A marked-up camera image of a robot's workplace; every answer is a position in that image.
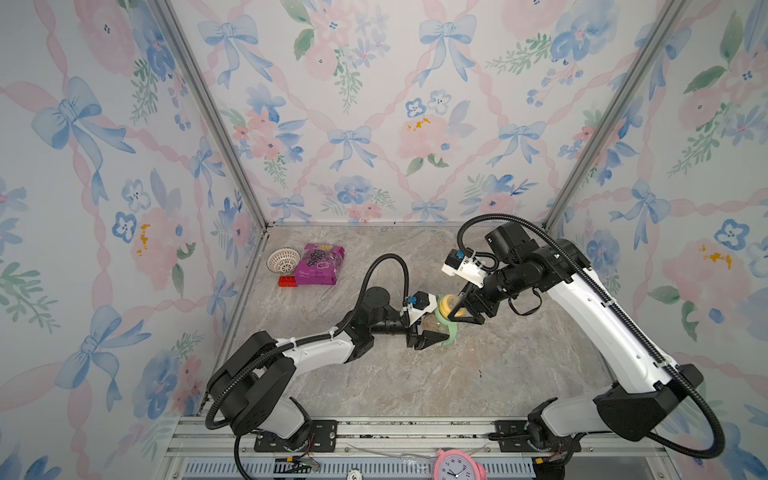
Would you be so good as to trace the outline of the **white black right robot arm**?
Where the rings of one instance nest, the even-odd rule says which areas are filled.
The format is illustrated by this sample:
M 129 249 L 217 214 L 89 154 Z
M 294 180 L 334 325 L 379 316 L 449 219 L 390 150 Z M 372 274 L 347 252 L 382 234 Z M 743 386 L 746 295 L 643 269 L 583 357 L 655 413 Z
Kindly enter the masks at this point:
M 501 224 L 485 237 L 489 251 L 476 252 L 459 241 L 445 259 L 443 272 L 466 282 L 449 319 L 481 325 L 522 293 L 548 296 L 586 334 L 614 376 L 594 393 L 549 399 L 530 412 L 527 431 L 536 447 L 597 432 L 664 443 L 655 429 L 683 401 L 711 413 L 698 391 L 704 381 L 700 370 L 678 363 L 640 329 L 575 244 L 518 217 L 495 218 Z

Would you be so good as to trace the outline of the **purple snack bag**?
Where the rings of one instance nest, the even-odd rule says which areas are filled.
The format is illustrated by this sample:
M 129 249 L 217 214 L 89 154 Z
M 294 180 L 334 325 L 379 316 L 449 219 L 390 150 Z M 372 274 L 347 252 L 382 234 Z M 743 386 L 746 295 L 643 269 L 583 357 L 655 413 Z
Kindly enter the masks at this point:
M 299 286 L 337 284 L 338 272 L 345 258 L 345 249 L 337 245 L 309 243 L 294 271 Z

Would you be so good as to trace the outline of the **white mesh basket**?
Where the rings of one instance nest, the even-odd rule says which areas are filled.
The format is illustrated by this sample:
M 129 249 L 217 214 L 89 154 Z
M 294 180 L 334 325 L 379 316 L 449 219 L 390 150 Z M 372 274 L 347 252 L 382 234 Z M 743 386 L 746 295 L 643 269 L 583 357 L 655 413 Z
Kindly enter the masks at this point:
M 282 247 L 273 251 L 266 260 L 270 272 L 291 276 L 294 274 L 301 260 L 301 254 L 294 248 Z

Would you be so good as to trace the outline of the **yellow screw collar with straw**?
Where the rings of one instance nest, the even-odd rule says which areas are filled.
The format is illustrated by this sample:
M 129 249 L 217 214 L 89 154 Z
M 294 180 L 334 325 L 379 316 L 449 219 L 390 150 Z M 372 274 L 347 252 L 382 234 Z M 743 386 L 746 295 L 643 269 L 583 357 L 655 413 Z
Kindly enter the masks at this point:
M 460 295 L 445 295 L 438 304 L 440 315 L 448 321 L 459 321 L 467 316 L 467 310 L 462 305 Z

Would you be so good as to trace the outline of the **red toy brick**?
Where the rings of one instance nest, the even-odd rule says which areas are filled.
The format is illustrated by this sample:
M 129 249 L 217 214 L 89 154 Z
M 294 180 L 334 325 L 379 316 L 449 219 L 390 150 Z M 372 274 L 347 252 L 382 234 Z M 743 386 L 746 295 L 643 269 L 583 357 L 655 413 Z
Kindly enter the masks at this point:
M 298 284 L 294 276 L 280 276 L 278 286 L 280 288 L 296 288 Z

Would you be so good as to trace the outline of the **aluminium corner post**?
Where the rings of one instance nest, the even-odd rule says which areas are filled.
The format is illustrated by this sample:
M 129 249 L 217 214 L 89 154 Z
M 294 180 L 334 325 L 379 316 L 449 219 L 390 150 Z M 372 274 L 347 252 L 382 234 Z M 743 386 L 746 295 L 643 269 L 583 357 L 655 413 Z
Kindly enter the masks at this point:
M 264 233 L 267 230 L 267 223 L 263 212 L 258 205 L 255 193 L 235 152 L 232 141 L 225 131 L 224 122 L 206 85 L 203 72 L 190 48 L 189 41 L 178 22 L 172 3 L 166 0 L 149 0 L 148 5 L 157 17 L 160 29 L 167 37 L 172 53 L 180 63 L 180 69 L 187 79 L 191 94 L 202 112 L 203 120 L 207 123 L 216 146 L 223 155 L 225 164 L 232 172 L 234 183 L 244 197 L 245 206 L 252 214 L 257 230 Z
M 664 50 L 664 46 L 671 38 L 688 6 L 689 1 L 684 0 L 669 0 L 662 3 L 657 20 L 652 24 L 646 36 L 645 44 L 638 50 L 626 72 L 624 81 L 617 88 L 613 98 L 608 103 L 604 116 L 595 130 L 593 139 L 588 141 L 584 153 L 576 161 L 563 188 L 555 197 L 554 206 L 542 221 L 542 225 L 547 232 L 551 232 L 553 227 L 564 216 L 571 198 L 591 169 L 591 165 L 597 159 L 598 154 L 609 140 L 615 126 L 623 118 L 625 111 L 634 100 L 640 84 L 650 74 L 653 65 Z

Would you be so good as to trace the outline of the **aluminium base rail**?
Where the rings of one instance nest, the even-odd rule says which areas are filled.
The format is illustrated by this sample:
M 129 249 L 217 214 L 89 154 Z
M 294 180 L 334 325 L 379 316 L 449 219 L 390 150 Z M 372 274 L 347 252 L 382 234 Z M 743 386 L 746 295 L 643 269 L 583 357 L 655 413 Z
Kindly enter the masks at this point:
M 180 421 L 158 479 L 237 479 L 239 457 L 253 479 L 430 479 L 441 451 L 460 450 L 490 479 L 678 479 L 666 451 L 647 441 L 590 434 L 563 469 L 539 465 L 538 453 L 506 452 L 489 439 L 490 417 L 341 417 L 335 449 L 312 446 L 303 466 L 285 453 L 258 452 L 253 435 L 239 446 L 226 431 L 208 431 L 199 419 Z

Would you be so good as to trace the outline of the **aluminium corner post right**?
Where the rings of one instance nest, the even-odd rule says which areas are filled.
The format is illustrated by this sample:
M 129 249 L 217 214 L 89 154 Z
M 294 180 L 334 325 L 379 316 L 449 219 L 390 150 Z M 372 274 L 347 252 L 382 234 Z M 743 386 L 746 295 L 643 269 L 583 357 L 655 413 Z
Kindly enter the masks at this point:
M 625 111 L 634 100 L 640 84 L 650 74 L 653 65 L 664 50 L 664 46 L 671 38 L 688 6 L 689 1 L 684 0 L 669 0 L 662 3 L 657 20 L 652 24 L 646 36 L 645 44 L 638 50 L 626 72 L 624 81 L 617 88 L 613 98 L 608 103 L 604 116 L 595 130 L 593 139 L 588 141 L 584 153 L 576 161 L 563 188 L 555 197 L 554 206 L 542 221 L 542 225 L 547 232 L 551 232 L 553 227 L 564 216 L 571 198 L 591 169 L 591 165 L 597 159 L 598 154 L 609 140 L 615 126 L 623 118 Z

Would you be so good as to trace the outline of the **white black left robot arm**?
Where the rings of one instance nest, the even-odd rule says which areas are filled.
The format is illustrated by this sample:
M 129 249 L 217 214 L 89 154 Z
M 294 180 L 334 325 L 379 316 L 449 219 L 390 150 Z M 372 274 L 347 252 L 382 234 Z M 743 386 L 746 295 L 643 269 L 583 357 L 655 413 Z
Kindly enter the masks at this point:
M 361 358 L 373 348 L 378 334 L 402 335 L 413 350 L 443 343 L 450 339 L 448 334 L 423 327 L 423 318 L 438 310 L 434 294 L 418 291 L 396 309 L 387 290 L 370 287 L 326 332 L 290 339 L 276 339 L 265 331 L 253 334 L 208 381 L 212 405 L 206 428 L 229 428 L 237 437 L 260 435 L 286 450 L 305 446 L 314 421 L 286 394 L 294 379 Z

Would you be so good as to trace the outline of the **amber baby bottle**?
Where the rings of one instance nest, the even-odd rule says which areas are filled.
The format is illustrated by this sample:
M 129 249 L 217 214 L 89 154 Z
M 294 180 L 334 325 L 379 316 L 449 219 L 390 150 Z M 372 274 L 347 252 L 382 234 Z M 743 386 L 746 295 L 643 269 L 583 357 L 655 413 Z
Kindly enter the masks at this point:
M 433 315 L 426 315 L 422 319 L 422 326 L 425 331 L 434 331 L 441 334 L 449 334 L 449 328 L 443 325 L 439 319 Z

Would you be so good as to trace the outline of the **aluminium corner post left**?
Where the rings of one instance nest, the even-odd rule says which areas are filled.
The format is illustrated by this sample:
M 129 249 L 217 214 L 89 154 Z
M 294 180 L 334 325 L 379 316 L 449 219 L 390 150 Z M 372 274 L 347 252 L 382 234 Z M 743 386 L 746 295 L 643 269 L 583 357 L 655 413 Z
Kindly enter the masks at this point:
M 172 3 L 166 0 L 149 0 L 148 5 L 157 17 L 160 29 L 167 37 L 172 53 L 180 63 L 180 69 L 187 79 L 191 94 L 202 112 L 203 120 L 207 123 L 216 146 L 223 155 L 225 164 L 232 172 L 234 183 L 244 197 L 245 206 L 252 214 L 257 230 L 264 233 L 267 230 L 267 223 L 263 212 L 258 205 L 255 193 L 235 152 L 232 141 L 225 131 L 224 122 L 206 85 L 203 72 L 190 48 L 189 41 L 178 22 Z

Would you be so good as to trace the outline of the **pink alarm clock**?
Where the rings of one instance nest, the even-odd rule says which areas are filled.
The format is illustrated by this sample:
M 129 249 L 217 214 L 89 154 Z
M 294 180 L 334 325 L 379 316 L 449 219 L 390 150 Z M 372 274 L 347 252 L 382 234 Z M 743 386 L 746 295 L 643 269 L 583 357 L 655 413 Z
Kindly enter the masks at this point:
M 469 454 L 457 449 L 439 450 L 433 480 L 486 480 L 487 471 Z

